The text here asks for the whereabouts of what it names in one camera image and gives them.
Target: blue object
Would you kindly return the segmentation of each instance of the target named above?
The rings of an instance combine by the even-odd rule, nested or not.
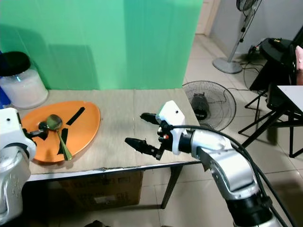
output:
[[[0,88],[0,109],[5,108],[6,105],[10,104],[10,99],[7,97],[7,95],[4,93],[2,88]]]

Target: white wall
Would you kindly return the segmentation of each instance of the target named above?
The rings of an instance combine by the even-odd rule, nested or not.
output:
[[[237,40],[243,19],[236,0],[221,0],[211,37],[227,56]],[[292,40],[302,25],[302,0],[263,0],[236,53],[247,53],[250,46],[257,45],[262,38]]]

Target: plastic jar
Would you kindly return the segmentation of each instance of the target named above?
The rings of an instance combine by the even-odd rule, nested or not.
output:
[[[18,108],[39,106],[47,99],[47,90],[22,52],[7,52],[0,55],[0,86]]]

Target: fan base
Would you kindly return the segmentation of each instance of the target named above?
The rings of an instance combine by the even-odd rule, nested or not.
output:
[[[242,71],[242,66],[239,63],[235,61],[228,62],[225,58],[213,60],[213,66],[218,70],[229,74],[235,74]]]

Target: black lid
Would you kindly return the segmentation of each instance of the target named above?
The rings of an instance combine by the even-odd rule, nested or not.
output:
[[[26,71],[30,61],[25,53],[12,51],[0,54],[0,76],[13,76]]]

